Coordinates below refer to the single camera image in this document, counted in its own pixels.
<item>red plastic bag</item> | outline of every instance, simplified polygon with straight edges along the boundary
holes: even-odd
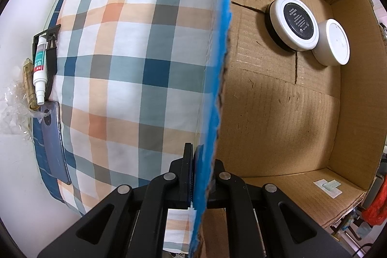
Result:
[[[387,176],[372,204],[361,215],[370,225],[381,225],[387,219]]]

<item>white sticker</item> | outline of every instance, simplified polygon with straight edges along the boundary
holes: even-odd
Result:
[[[336,198],[338,195],[342,193],[342,191],[337,186],[341,185],[338,181],[330,181],[327,182],[325,179],[320,179],[317,182],[314,182],[314,184],[318,187],[320,187],[325,193],[327,193],[332,198]]]

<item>plastic wrapper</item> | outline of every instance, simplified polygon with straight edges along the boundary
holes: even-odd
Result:
[[[39,122],[50,112],[30,110],[23,81],[16,81],[6,89],[3,101],[7,106],[1,113],[0,133],[20,134],[24,139],[32,138],[32,118],[37,118]]]

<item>blue phone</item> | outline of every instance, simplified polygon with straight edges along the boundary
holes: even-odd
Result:
[[[50,110],[51,113],[41,121],[48,166],[50,167],[51,175],[53,177],[70,185],[71,180],[67,169],[60,131],[59,103],[45,101],[45,103],[40,106],[41,112],[48,113]]]

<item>white tube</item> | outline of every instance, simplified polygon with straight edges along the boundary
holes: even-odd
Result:
[[[46,67],[46,37],[41,35],[37,43],[35,64],[34,64],[34,86],[38,105],[45,103],[45,93],[47,84],[47,67]]]

